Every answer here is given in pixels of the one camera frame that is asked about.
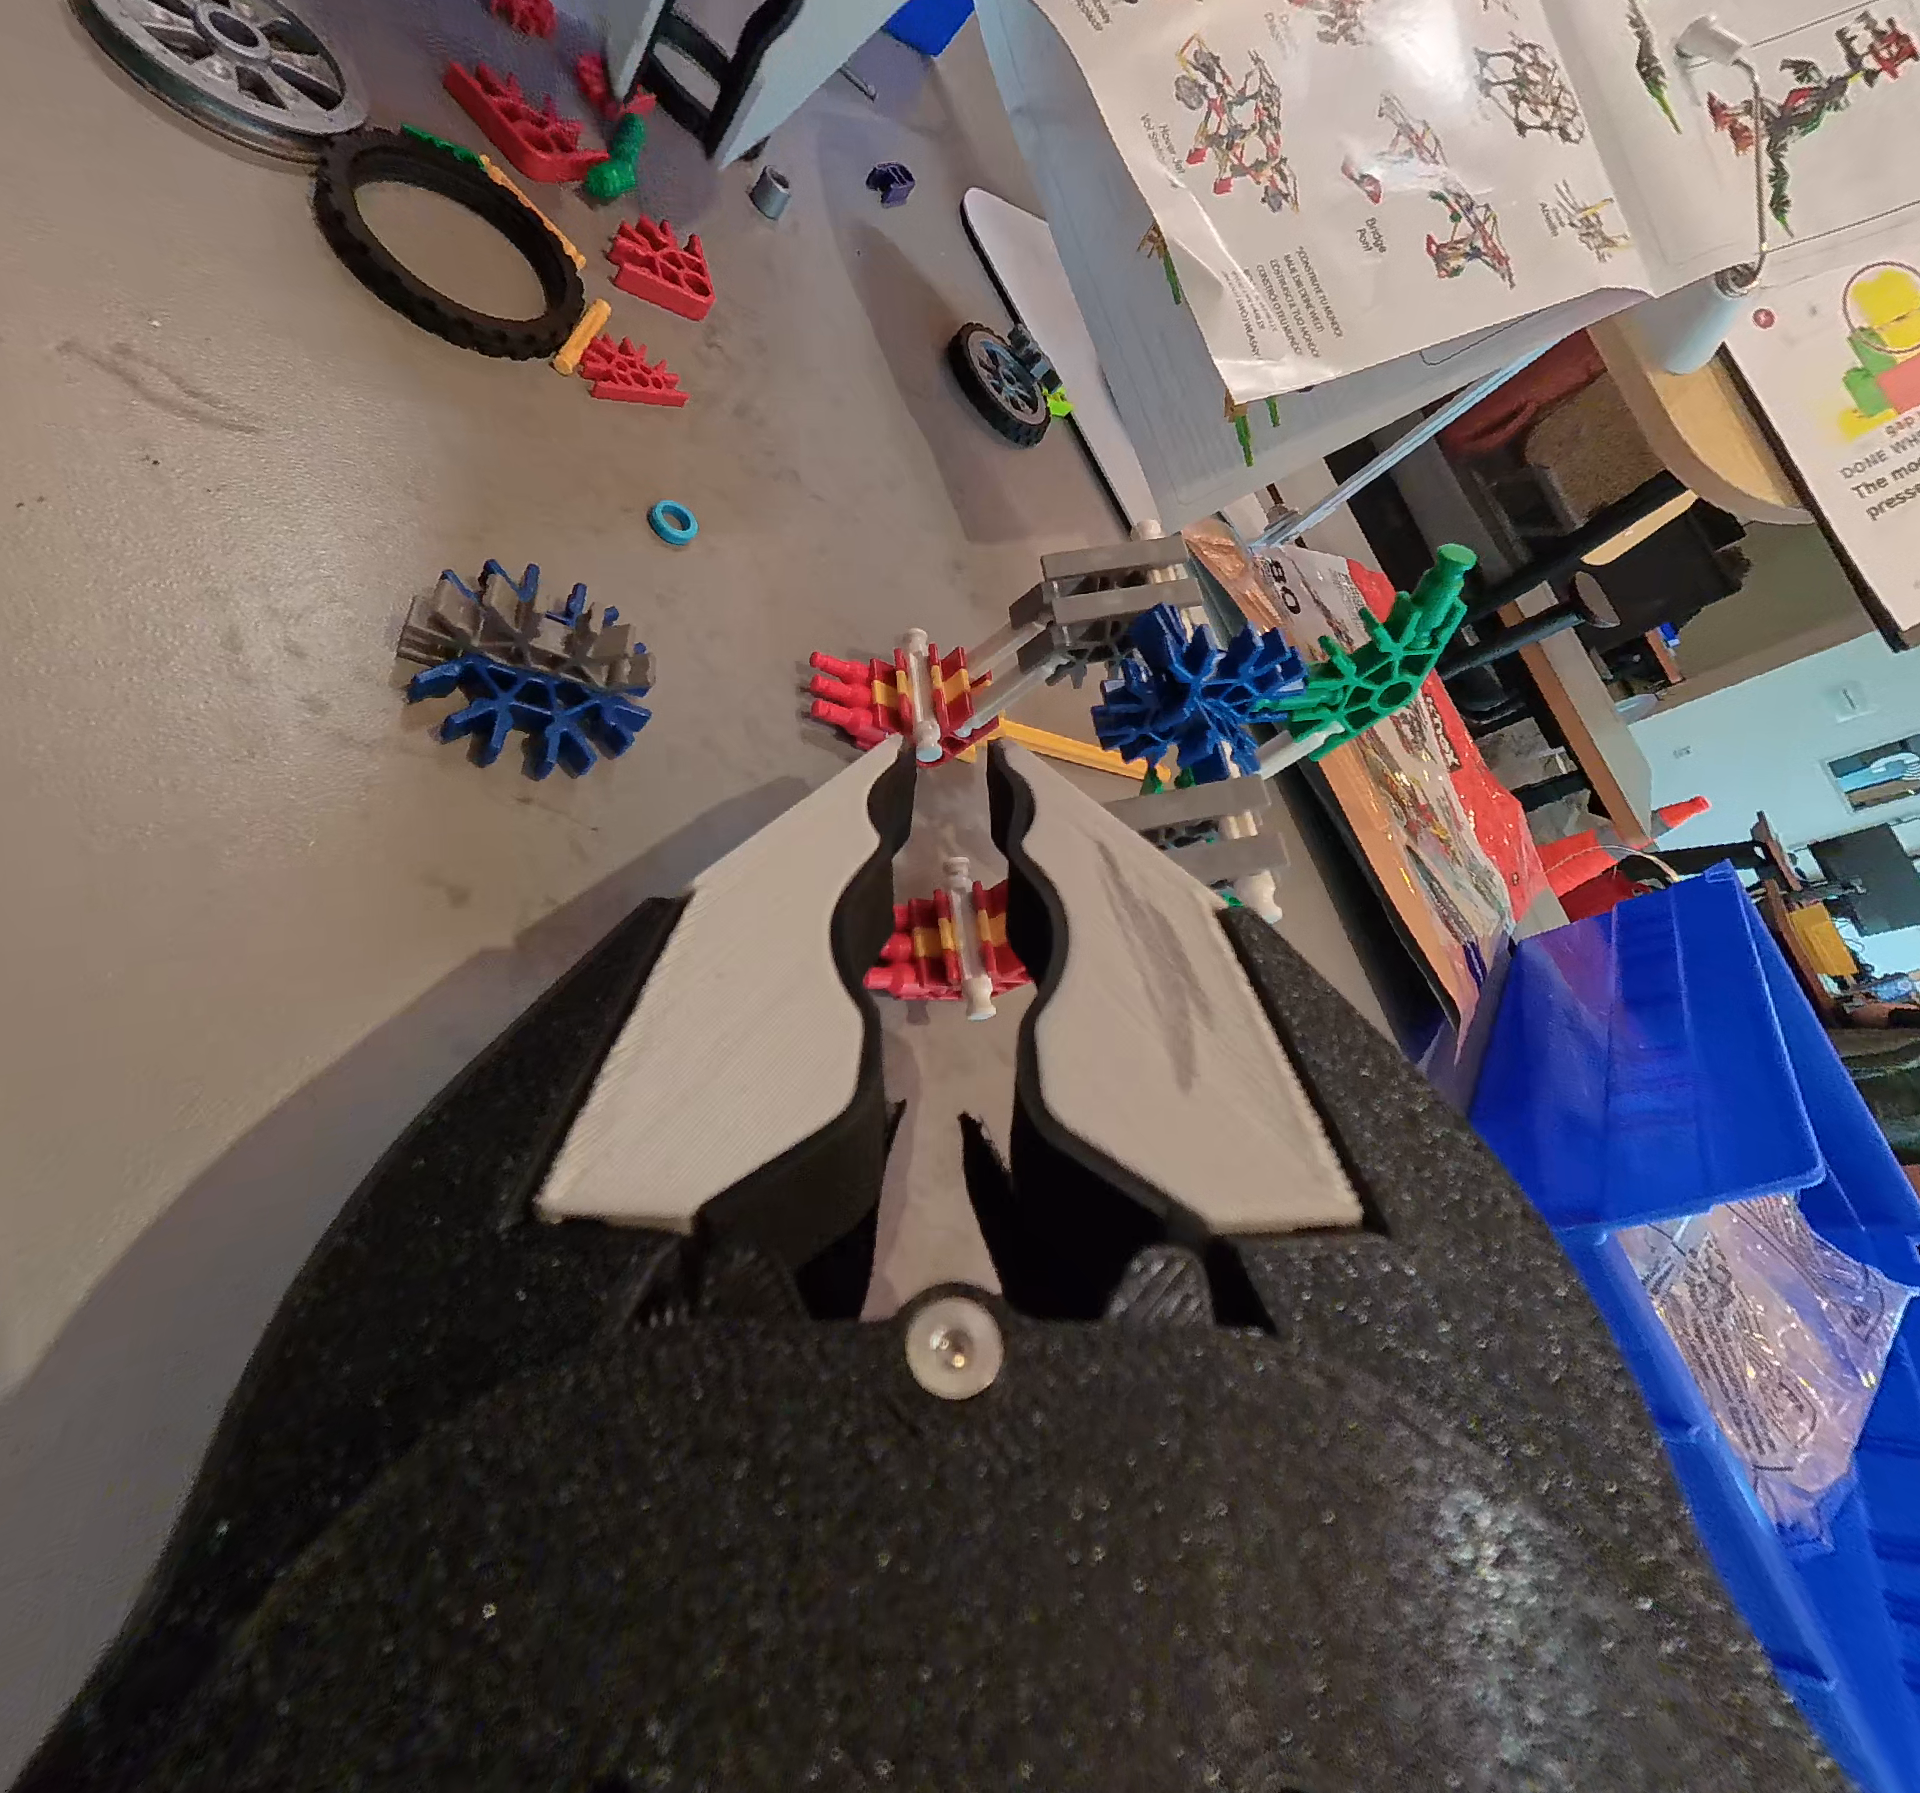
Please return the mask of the plain blue plastic bin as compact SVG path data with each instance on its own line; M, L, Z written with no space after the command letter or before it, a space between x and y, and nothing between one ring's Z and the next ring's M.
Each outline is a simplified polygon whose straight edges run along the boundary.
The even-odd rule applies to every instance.
M1834 1545L1796 1552L1738 1473L1625 1231L1809 1195L1813 1231L1915 1284L1915 1197L1730 872L1519 944L1470 1114L1569 1252L1697 1533L1859 1789L1918 1786L1918 1342L1902 1326Z

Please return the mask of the large black rubber tire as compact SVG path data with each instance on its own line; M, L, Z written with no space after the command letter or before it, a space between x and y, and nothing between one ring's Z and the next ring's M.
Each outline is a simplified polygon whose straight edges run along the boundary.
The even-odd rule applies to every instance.
M481 313L403 267L362 212L362 193L377 185L437 195L488 225L538 281L540 313ZM476 355L546 362L589 305L581 272L569 264L532 212L496 188L482 169L418 145L399 130L366 130L337 137L320 158L314 212L327 246L364 289L431 337Z

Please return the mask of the small white clip holder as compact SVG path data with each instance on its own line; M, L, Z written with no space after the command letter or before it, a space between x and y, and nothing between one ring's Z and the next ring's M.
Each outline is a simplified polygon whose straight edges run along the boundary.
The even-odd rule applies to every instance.
M1621 161L1611 171L1618 192L1637 215L1636 227L1654 244L1642 247L1649 272L1645 285L1654 297L1643 307L1642 334L1649 366L1689 375L1707 366L1724 342L1729 329L1748 305L1761 282L1769 253L1779 242L1792 239L1789 192L1792 148L1797 131L1789 124L1786 104L1766 97L1761 63L1748 42L1738 37L1717 14L1705 12L1679 31L1673 48L1688 96L1692 127L1689 145L1707 148L1724 115L1730 122L1720 137L1730 137L1735 153L1752 166L1756 197L1756 246L1740 267L1724 267L1683 285L1682 271L1702 262L1707 249L1682 246L1682 232L1705 222L1710 232L1723 232L1730 221L1707 212L1709 192L1666 185L1679 166L1654 165L1654 143L1637 139L1621 148Z

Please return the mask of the large white instruction sheet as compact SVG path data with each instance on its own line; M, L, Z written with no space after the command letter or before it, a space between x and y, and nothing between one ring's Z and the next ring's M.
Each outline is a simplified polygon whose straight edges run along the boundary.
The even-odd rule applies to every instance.
M1654 297L1642 247L1654 244L1618 192L1621 148L1654 143L1661 179L1709 192L1682 246L1705 259L1683 285L1740 267L1756 246L1753 171L1735 153L1723 115L1707 148L1689 116L1673 48L1682 29L1717 14L1761 63L1766 97L1786 104L1792 148L1792 239L1769 253L1748 310L1724 342L1788 456L1815 520L1845 561L1888 637L1915 645L1915 454L1902 426L1915 419L1915 319L1882 324L1880 293L1915 279L1918 0L1513 0L1545 10L1546 34L1513 31L1475 55L1482 97L1519 136L1546 133L1595 165L1561 179L1575 217L1563 229L1592 239L1588 256L1643 350Z

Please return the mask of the blue snowflake connector pair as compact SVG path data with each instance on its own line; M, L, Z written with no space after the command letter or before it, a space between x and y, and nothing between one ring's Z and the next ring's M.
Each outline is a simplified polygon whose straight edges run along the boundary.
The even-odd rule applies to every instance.
M469 578L444 570L437 581L450 579L476 595L485 573L519 578L523 570L511 571L500 561L486 561ZM568 625L583 606L604 609L606 604L594 602L586 583L576 583L563 598L552 598L542 579L540 604L555 624L552 631L562 635L555 643L560 646L555 668L522 670L486 658L478 651L431 670L398 661L407 672L403 698L411 705L447 702L448 710L440 719L438 740L464 743L476 766L493 764L510 741L517 741L519 766L527 779L540 781L552 774L581 777L598 763L634 751L653 719L649 707L653 688L647 695L615 695L563 677Z

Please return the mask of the round wooden table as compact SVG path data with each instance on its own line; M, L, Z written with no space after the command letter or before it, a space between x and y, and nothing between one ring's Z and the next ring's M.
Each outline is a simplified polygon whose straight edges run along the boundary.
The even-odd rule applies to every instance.
M1595 320L1585 332L1645 445L1683 489L1748 526L1815 523L1771 425L1720 355L1674 375L1648 360L1630 313Z

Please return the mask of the white booklet stand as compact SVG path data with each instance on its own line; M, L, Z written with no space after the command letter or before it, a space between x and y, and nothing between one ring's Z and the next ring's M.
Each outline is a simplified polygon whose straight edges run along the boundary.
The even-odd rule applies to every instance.
M1069 286L1051 232L987 189L962 197L962 227L1010 319L1040 341L1063 381L1069 431L1106 489L1122 527L1142 522L1172 533L1247 495L1280 486L1430 403L1488 384L1579 331L1583 302L1550 307L1490 332L1448 341L1327 384L1284 392L1247 411L1249 440L1210 388L1181 391L1139 436L1120 419L1114 384Z

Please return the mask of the grey spoked wheel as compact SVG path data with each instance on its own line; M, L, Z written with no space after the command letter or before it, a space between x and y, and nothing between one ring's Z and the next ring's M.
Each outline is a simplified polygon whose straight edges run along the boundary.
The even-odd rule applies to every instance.
M210 133L314 161L368 124L337 45L284 0L71 0L84 27L155 99Z

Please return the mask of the wide red fan connector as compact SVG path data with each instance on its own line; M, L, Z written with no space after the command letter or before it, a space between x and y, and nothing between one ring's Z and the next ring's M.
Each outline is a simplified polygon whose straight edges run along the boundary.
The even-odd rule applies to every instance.
M700 235L682 242L671 222L642 215L620 222L606 262L620 293L693 322L708 319L715 285Z

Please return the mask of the long red connector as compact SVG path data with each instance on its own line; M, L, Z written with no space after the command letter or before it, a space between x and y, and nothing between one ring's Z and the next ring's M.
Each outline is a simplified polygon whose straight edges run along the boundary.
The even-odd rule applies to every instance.
M493 149L527 180L577 188L610 161L579 121L565 119L550 97L534 104L513 74L500 74L485 61L469 66L448 61L443 85Z

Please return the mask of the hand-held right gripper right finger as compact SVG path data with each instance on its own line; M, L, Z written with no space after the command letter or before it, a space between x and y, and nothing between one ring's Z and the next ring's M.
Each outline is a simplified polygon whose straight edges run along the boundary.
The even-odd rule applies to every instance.
M1043 1322L1268 1326L1247 1240L1365 1206L1239 918L1035 754L994 752L1006 933L1030 975L994 1159L1002 1298Z

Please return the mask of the long yellow rod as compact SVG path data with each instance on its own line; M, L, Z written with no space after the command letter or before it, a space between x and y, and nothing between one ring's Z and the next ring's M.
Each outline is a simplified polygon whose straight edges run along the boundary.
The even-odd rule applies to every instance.
M1055 734L1049 729L1014 723L1006 717L995 723L995 734L992 738L1088 774L1108 774L1133 781L1159 777L1159 768L1156 768L1152 763L1126 760L1116 751L1106 751L1098 743L1080 741L1072 736Z

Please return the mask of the toy kit plastic bag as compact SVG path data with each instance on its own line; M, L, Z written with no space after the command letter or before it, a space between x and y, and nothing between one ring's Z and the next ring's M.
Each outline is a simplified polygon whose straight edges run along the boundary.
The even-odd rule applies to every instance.
M1347 828L1451 1023L1466 1028L1488 975L1532 914L1554 912L1519 800L1500 785L1439 677L1467 612L1475 553L1442 543L1413 591L1295 543L1252 546L1216 516L1185 533L1232 624L1283 631L1308 688L1280 731L1321 741L1302 768Z

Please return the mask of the model instruction booklet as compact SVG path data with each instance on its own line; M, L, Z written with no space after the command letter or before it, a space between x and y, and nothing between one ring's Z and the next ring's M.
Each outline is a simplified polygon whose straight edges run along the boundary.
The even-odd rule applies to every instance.
M972 0L1164 527L1659 292L1545 0Z

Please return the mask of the clear plastic bag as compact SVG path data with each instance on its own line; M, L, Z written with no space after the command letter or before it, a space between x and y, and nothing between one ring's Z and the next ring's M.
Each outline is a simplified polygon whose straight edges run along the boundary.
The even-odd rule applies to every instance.
M1761 1512L1828 1551L1915 1289L1815 1231L1796 1195L1618 1231L1614 1242Z

